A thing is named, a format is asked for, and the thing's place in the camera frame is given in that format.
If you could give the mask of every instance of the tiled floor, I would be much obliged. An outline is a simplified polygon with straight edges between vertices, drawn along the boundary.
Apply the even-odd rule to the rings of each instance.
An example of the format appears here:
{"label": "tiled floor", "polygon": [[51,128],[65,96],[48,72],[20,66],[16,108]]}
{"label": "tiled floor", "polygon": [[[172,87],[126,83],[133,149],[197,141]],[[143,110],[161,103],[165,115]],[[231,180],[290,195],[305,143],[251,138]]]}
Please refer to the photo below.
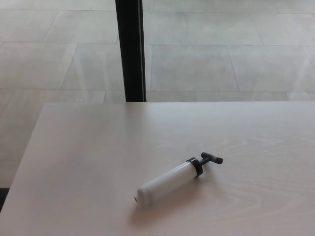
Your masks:
{"label": "tiled floor", "polygon": [[[315,100],[315,0],[143,0],[148,101]],[[124,102],[114,0],[0,0],[0,187],[46,102]]]}

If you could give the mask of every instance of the white table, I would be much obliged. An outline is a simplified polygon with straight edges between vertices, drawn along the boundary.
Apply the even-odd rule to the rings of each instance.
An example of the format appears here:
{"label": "white table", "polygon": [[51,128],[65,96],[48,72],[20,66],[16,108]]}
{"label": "white table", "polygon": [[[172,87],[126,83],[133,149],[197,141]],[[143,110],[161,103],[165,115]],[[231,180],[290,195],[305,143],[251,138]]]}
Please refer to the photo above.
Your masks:
{"label": "white table", "polygon": [[[224,158],[154,208],[138,186]],[[1,236],[314,236],[315,103],[49,104],[0,214]]]}

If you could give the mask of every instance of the wood grain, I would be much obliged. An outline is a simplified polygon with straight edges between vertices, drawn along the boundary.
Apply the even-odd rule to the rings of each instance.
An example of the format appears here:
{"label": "wood grain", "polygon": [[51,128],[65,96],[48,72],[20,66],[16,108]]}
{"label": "wood grain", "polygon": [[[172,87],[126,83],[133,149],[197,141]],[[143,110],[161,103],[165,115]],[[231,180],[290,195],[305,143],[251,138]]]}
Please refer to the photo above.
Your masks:
{"label": "wood grain", "polygon": [[[0,215],[1,236],[314,236],[315,103],[50,104]],[[224,158],[149,210],[141,184]]]}

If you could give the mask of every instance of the tabletop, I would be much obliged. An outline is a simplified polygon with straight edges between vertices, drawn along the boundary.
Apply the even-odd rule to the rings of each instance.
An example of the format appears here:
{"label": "tabletop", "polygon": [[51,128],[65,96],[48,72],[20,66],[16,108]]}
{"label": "tabletop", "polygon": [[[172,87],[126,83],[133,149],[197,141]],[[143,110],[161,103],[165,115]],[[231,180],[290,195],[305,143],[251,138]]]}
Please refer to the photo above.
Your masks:
{"label": "tabletop", "polygon": [[[315,103],[48,104],[1,236],[314,236]],[[143,210],[136,189],[206,151],[224,158]]]}

